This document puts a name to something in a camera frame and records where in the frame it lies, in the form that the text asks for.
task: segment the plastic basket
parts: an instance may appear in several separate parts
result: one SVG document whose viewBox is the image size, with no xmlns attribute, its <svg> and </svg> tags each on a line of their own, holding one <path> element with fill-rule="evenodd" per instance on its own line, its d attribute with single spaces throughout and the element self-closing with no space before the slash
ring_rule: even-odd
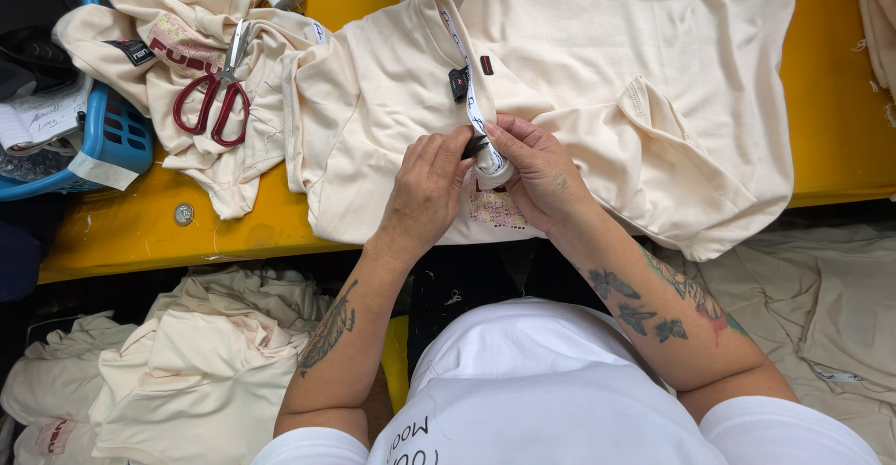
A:
<svg viewBox="0 0 896 465">
<path fill-rule="evenodd" d="M 99 0 L 81 0 L 98 4 Z M 141 174 L 152 165 L 152 126 L 132 104 L 108 85 L 94 81 L 87 99 L 81 153 Z M 80 192 L 104 187 L 67 169 L 36 182 L 0 176 L 0 200 L 15 200 L 47 192 Z"/>
</svg>

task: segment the tattooed arm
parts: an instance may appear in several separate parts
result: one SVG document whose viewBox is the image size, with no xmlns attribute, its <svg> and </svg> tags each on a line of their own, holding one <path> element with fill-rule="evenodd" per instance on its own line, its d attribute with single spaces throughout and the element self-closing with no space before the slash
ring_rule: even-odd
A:
<svg viewBox="0 0 896 465">
<path fill-rule="evenodd" d="M 797 402 L 774 364 L 709 293 L 644 252 L 599 207 L 556 138 L 515 117 L 499 116 L 498 125 L 487 132 L 520 170 L 505 185 L 513 201 L 577 267 L 695 420 L 743 395 Z"/>
<path fill-rule="evenodd" d="M 289 382 L 274 435 L 336 428 L 367 442 L 359 407 L 373 384 L 392 306 L 417 260 L 448 230 L 472 160 L 461 161 L 471 127 L 421 137 L 408 147 L 383 220 L 321 320 Z"/>
</svg>

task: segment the scissor handle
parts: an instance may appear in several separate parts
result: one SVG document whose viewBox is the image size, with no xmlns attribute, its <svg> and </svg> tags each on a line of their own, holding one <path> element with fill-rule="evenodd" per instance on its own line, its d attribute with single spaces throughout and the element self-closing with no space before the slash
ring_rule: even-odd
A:
<svg viewBox="0 0 896 465">
<path fill-rule="evenodd" d="M 208 82 L 209 86 L 205 88 L 205 96 L 203 97 L 203 104 L 199 108 L 199 118 L 196 119 L 196 125 L 190 126 L 186 125 L 183 118 L 184 104 L 186 102 L 186 98 L 190 96 L 193 91 L 199 88 L 199 85 Z M 177 124 L 177 127 L 189 132 L 190 134 L 202 134 L 205 132 L 206 124 L 209 121 L 209 112 L 211 111 L 211 104 L 214 103 L 215 94 L 218 93 L 218 87 L 220 86 L 220 80 L 218 77 L 214 75 L 202 75 L 201 77 L 196 78 L 174 99 L 174 106 L 171 108 L 171 115 L 174 117 L 174 123 Z"/>
<path fill-rule="evenodd" d="M 233 104 L 237 100 L 238 95 L 243 98 L 243 107 L 245 110 L 243 128 L 236 139 L 231 139 L 229 141 L 224 139 L 224 126 L 227 125 L 227 120 L 230 118 L 230 111 L 233 109 Z M 224 92 L 224 102 L 221 104 L 221 112 L 218 114 L 218 119 L 215 121 L 215 127 L 211 129 L 211 140 L 222 147 L 235 147 L 245 140 L 245 126 L 248 122 L 249 96 L 245 94 L 245 91 L 238 82 L 233 82 L 227 85 L 227 91 Z"/>
</svg>

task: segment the black label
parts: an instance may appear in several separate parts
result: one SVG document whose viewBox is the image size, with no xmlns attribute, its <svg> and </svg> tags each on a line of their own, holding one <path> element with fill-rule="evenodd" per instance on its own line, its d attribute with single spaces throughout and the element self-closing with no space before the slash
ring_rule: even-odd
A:
<svg viewBox="0 0 896 465">
<path fill-rule="evenodd" d="M 108 43 L 124 52 L 127 58 L 131 60 L 131 64 L 135 66 L 140 66 L 144 62 L 156 58 L 150 47 L 140 40 L 108 40 L 104 43 Z"/>
<path fill-rule="evenodd" d="M 469 88 L 469 67 L 464 66 L 463 70 L 451 70 L 448 73 L 448 79 L 451 81 L 454 103 L 461 104 L 466 101 Z"/>
<path fill-rule="evenodd" d="M 495 70 L 492 70 L 492 59 L 487 55 L 484 55 L 479 58 L 479 64 L 482 64 L 482 72 L 486 75 L 494 75 Z"/>
</svg>

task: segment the white t-shirt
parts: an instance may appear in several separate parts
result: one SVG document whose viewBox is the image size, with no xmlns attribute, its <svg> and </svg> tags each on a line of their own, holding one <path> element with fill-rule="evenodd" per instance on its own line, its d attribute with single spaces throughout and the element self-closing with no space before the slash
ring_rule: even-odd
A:
<svg viewBox="0 0 896 465">
<path fill-rule="evenodd" d="M 252 464 L 880 463 L 845 425 L 780 399 L 725 401 L 697 425 L 613 325 L 531 297 L 471 310 L 421 356 L 370 452 L 339 430 L 299 428 Z"/>
</svg>

